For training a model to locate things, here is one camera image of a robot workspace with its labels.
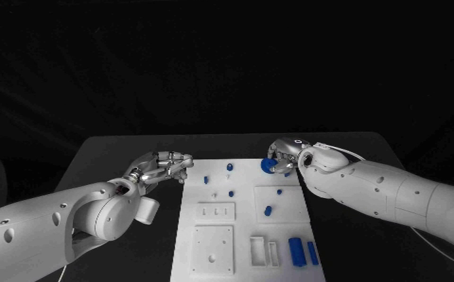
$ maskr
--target dark table surface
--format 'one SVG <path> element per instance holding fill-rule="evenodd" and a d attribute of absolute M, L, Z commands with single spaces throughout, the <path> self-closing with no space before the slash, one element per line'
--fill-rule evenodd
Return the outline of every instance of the dark table surface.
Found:
<path fill-rule="evenodd" d="M 86 141 L 57 191 L 117 178 L 152 150 L 189 153 L 195 159 L 264 158 L 282 136 L 323 142 L 403 168 L 387 140 L 374 132 L 99 136 Z M 302 187 L 328 282 L 454 280 L 454 262 L 410 227 L 318 197 L 305 183 Z M 135 221 L 120 239 L 68 265 L 63 282 L 171 280 L 182 195 L 184 185 L 176 180 L 159 184 L 148 195 L 162 204 L 152 225 Z M 58 282 L 61 273 L 57 270 L 39 281 Z"/>

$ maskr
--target blue cylinder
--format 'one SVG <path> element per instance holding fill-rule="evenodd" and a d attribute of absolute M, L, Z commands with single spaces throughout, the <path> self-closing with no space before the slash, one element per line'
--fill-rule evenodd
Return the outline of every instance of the blue cylinder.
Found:
<path fill-rule="evenodd" d="M 315 243 L 312 241 L 308 242 L 308 248 L 310 249 L 310 259 L 313 260 L 313 264 L 319 265 L 319 259 L 316 254 Z"/>
<path fill-rule="evenodd" d="M 266 209 L 266 215 L 270 216 L 272 215 L 272 210 L 273 208 L 270 206 L 267 206 L 267 209 Z"/>
<path fill-rule="evenodd" d="M 290 253 L 292 253 L 293 265 L 296 267 L 306 266 L 308 263 L 306 263 L 306 256 L 305 256 L 302 238 L 299 238 L 299 237 L 290 238 L 289 239 L 289 245 L 290 245 Z"/>
<path fill-rule="evenodd" d="M 270 171 L 270 168 L 277 164 L 277 160 L 276 159 L 270 159 L 270 158 L 266 158 L 263 159 L 261 163 L 260 163 L 260 167 L 263 168 L 263 171 L 267 173 L 267 174 L 274 174 L 272 171 Z"/>

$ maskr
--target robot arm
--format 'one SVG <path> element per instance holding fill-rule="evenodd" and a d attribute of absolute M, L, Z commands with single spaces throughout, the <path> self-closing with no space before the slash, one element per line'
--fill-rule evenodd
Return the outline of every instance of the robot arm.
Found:
<path fill-rule="evenodd" d="M 308 189 L 319 197 L 335 199 L 367 215 L 408 225 L 454 244 L 453 186 L 364 159 L 352 163 L 332 146 L 312 146 L 297 138 L 279 139 L 264 161 L 270 173 L 299 168 Z"/>
<path fill-rule="evenodd" d="M 0 208 L 0 280 L 37 281 L 126 233 L 150 225 L 159 202 L 145 197 L 172 178 L 185 183 L 192 156 L 145 154 L 125 176 Z"/>

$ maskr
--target table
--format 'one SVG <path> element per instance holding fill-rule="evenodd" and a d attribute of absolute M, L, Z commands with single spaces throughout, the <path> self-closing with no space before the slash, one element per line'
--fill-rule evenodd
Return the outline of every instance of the table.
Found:
<path fill-rule="evenodd" d="M 274 133 L 91 137 L 74 158 L 57 191 L 112 180 L 150 150 L 179 151 L 195 159 L 264 158 L 273 141 L 297 136 L 345 148 L 371 161 L 403 168 L 384 137 L 374 132 Z M 335 200 L 303 192 L 328 282 L 452 281 L 452 262 L 410 227 L 371 218 Z M 169 281 L 184 185 L 162 182 L 148 195 L 162 204 L 153 224 L 138 221 L 122 238 L 68 265 L 67 281 Z M 58 282 L 63 270 L 44 277 Z"/>

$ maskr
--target robotic hand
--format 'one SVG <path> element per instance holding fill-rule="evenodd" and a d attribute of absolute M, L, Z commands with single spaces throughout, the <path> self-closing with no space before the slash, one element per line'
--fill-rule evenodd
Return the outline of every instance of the robotic hand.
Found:
<path fill-rule="evenodd" d="M 341 151 L 359 161 L 352 163 Z M 287 174 L 295 168 L 319 197 L 334 198 L 367 215 L 408 225 L 454 243 L 453 186 L 367 161 L 335 146 L 321 143 L 312 146 L 299 138 L 277 139 L 263 160 L 263 170 Z"/>
<path fill-rule="evenodd" d="M 119 239 L 133 220 L 150 225 L 159 202 L 145 197 L 163 180 L 185 183 L 189 154 L 150 152 L 109 182 L 0 208 L 0 281 L 37 281 Z"/>

